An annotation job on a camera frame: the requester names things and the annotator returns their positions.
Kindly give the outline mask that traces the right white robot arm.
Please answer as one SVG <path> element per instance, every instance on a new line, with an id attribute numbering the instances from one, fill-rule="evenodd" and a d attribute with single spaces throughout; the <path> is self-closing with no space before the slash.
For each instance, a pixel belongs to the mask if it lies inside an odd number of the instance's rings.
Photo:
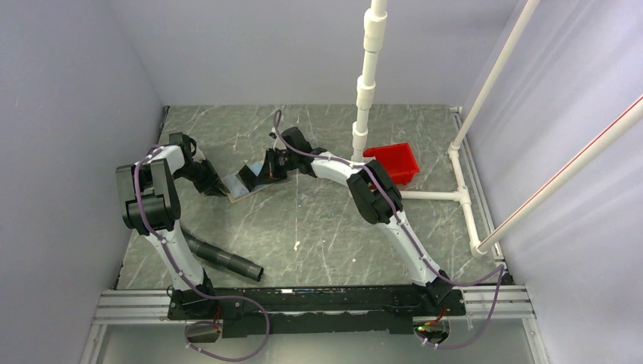
<path id="1" fill-rule="evenodd" d="M 401 192 L 380 162 L 352 162 L 326 149 L 312 148 L 297 127 L 282 133 L 273 128 L 269 136 L 284 147 L 266 150 L 260 184 L 281 182 L 290 171 L 298 170 L 347 187 L 361 217 L 382 230 L 403 258 L 419 292 L 419 308 L 435 315 L 447 305 L 453 285 L 419 241 L 404 212 Z"/>

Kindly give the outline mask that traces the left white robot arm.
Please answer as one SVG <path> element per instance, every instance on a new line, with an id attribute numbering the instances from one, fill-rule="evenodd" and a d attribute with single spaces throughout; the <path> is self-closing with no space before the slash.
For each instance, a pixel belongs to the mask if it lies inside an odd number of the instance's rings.
<path id="1" fill-rule="evenodd" d="M 190 252 L 180 226 L 177 178 L 191 182 L 205 196 L 223 196 L 229 189 L 196 141 L 173 133 L 169 142 L 151 149 L 142 160 L 115 172 L 124 224 L 152 244 L 169 270 L 173 293 L 183 298 L 192 291 L 188 309 L 198 318 L 212 316 L 218 298 L 205 269 Z"/>

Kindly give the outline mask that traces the black VIP credit card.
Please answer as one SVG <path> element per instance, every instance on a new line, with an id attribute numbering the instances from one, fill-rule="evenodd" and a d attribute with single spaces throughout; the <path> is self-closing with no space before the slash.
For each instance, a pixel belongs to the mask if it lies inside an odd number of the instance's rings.
<path id="1" fill-rule="evenodd" d="M 260 186 L 259 173 L 261 169 L 262 163 L 257 162 L 251 165 L 244 165 L 237 173 L 238 179 L 249 192 Z"/>

